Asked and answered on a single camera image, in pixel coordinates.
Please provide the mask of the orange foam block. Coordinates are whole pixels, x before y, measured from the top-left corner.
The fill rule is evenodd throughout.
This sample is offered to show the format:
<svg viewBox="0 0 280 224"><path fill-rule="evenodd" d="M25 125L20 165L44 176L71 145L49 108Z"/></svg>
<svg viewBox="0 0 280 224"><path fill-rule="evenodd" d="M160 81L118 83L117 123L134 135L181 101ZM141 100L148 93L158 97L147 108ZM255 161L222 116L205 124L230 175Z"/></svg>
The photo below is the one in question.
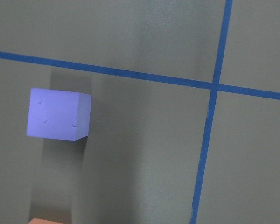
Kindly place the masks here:
<svg viewBox="0 0 280 224"><path fill-rule="evenodd" d="M49 221L45 219L33 218L28 224L63 224L60 222Z"/></svg>

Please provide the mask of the purple foam block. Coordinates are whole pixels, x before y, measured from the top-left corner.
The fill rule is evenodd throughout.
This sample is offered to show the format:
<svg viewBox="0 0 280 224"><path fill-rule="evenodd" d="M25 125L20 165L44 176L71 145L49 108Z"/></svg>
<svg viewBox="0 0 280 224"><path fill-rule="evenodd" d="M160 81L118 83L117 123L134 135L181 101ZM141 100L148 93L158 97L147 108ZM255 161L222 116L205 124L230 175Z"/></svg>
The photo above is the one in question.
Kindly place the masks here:
<svg viewBox="0 0 280 224"><path fill-rule="evenodd" d="M89 135L91 95L32 88L27 136L76 141Z"/></svg>

